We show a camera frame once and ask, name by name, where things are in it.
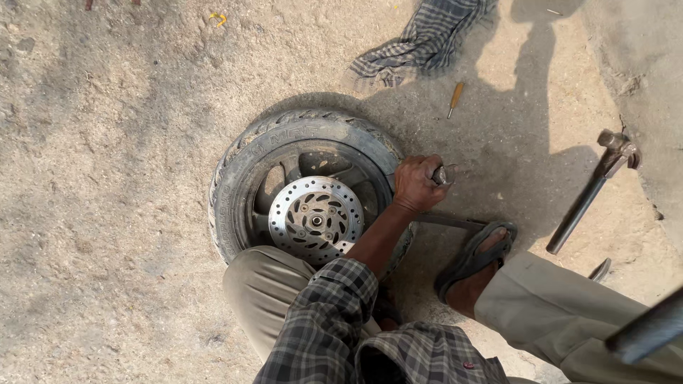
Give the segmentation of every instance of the foot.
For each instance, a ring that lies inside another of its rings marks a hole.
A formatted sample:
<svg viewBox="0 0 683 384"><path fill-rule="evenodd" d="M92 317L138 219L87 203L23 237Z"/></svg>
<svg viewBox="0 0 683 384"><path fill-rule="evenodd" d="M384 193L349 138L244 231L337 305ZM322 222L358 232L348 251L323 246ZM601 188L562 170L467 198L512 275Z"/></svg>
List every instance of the foot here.
<svg viewBox="0 0 683 384"><path fill-rule="evenodd" d="M507 234L507 230L504 227L497 228L491 232L477 247L475 257L482 252L488 251L499 241L502 241L505 238L505 234ZM448 306L474 319L474 305L497 271L498 261L495 260L474 275L454 283L446 292L446 303L448 303Z"/></svg>

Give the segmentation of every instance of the dirt ground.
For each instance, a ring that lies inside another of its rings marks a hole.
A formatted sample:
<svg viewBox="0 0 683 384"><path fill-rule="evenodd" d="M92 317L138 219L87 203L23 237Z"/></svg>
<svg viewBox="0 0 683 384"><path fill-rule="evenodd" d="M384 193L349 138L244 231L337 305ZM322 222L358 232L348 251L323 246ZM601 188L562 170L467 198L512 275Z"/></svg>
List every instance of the dirt ground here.
<svg viewBox="0 0 683 384"><path fill-rule="evenodd" d="M94 0L86 12L3 0L0 383L253 379L261 363L223 301L206 188L264 110L349 110L407 154L472 169L436 210L515 221L517 249L583 275L610 257L605 285L644 303L675 288L680 257L630 170L558 256L544 252L602 152L598 133L621 130L581 11L552 18L502 0L443 74L371 96L341 88L348 64L398 36L416 3ZM213 11L227 17L219 28ZM433 296L463 240L421 227L391 277L405 317L462 327L511 376L561 382Z"/></svg>

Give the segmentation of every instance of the wheel hub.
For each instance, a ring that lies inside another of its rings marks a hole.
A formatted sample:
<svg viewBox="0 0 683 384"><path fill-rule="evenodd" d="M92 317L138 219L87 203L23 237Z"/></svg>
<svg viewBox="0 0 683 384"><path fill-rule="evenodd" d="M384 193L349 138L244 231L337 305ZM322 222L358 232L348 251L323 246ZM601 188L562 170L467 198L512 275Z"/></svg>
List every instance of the wheel hub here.
<svg viewBox="0 0 683 384"><path fill-rule="evenodd" d="M268 229L278 248L309 264L325 264L344 256L360 238L363 206L335 179L300 178L275 197Z"/></svg>

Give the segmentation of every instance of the man's hand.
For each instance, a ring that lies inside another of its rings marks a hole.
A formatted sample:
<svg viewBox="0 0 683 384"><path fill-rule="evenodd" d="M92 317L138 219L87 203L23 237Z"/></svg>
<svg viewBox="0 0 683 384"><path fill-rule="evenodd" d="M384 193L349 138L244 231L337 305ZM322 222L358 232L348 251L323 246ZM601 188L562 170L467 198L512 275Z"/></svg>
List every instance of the man's hand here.
<svg viewBox="0 0 683 384"><path fill-rule="evenodd" d="M438 186L432 174L443 161L441 156L408 156L394 171L396 194L393 202L411 212L431 209L446 197L450 185Z"/></svg>

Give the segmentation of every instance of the plaid shirt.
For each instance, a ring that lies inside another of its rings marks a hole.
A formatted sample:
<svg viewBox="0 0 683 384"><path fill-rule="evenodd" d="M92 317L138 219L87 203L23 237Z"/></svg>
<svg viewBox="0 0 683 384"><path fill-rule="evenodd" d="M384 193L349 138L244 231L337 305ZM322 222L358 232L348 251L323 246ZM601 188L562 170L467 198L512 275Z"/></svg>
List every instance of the plaid shirt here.
<svg viewBox="0 0 683 384"><path fill-rule="evenodd" d="M291 304L254 383L509 383L458 327L415 322L359 343L377 290L361 262L324 266Z"/></svg>

